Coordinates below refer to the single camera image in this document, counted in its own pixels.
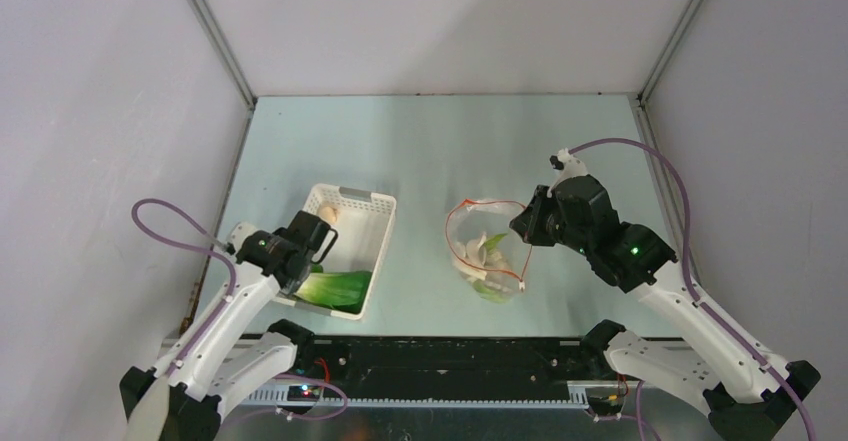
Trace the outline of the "small beige mushroom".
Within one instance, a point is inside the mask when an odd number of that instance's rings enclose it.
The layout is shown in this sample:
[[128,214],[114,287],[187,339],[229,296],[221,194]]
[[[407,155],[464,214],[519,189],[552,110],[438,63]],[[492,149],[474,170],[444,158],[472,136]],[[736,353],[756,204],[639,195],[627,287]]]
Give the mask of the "small beige mushroom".
[[335,225],[338,223],[339,210],[331,205],[322,205],[317,211],[318,217],[324,222]]

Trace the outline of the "clear zip top bag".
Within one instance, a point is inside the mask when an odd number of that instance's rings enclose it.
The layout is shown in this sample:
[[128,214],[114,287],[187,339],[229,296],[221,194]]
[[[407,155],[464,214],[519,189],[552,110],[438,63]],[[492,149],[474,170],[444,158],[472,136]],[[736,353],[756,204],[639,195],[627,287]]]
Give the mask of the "clear zip top bag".
[[486,301],[503,304],[526,292],[532,248],[509,226],[524,209],[512,200],[465,199],[446,217],[451,264]]

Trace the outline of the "green bok choy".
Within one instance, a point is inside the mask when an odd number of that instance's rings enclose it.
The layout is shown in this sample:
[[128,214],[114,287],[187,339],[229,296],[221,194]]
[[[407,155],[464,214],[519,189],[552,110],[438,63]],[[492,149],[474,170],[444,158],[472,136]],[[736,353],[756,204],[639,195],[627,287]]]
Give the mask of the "green bok choy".
[[365,303],[371,278],[371,271],[316,271],[309,274],[294,296],[316,306],[358,313]]

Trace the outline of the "white cauliflower with green leaves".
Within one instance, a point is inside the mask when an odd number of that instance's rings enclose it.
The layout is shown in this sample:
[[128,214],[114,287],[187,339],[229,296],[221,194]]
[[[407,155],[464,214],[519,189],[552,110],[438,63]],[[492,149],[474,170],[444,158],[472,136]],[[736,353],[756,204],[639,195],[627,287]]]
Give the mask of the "white cauliflower with green leaves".
[[497,283],[489,283],[473,276],[467,276],[465,280],[479,297],[491,303],[504,304],[515,296],[513,290]]

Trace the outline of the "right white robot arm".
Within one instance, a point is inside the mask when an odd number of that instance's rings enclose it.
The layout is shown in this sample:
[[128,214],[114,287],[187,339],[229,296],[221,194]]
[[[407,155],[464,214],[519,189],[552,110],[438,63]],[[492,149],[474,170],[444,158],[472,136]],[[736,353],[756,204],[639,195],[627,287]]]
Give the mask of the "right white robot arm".
[[758,342],[693,281],[674,250],[650,228],[620,220],[607,190],[590,175],[539,185],[510,228],[531,246],[563,245],[593,273],[672,323],[687,343],[673,350],[611,320],[581,343],[585,372],[635,377],[705,415],[724,440],[772,440],[801,410],[821,375]]

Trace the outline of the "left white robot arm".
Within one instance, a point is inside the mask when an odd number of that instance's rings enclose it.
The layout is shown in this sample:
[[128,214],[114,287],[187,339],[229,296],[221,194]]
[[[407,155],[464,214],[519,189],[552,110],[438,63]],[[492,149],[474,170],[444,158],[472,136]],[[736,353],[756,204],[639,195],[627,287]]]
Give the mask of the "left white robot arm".
[[155,364],[131,368],[120,383],[127,440],[212,440],[228,415],[279,374],[304,377],[315,349],[269,332],[254,348],[231,357],[250,322],[277,296],[292,294],[322,262],[338,232],[320,217],[298,212],[268,232],[237,224],[218,250],[229,279],[214,300]]

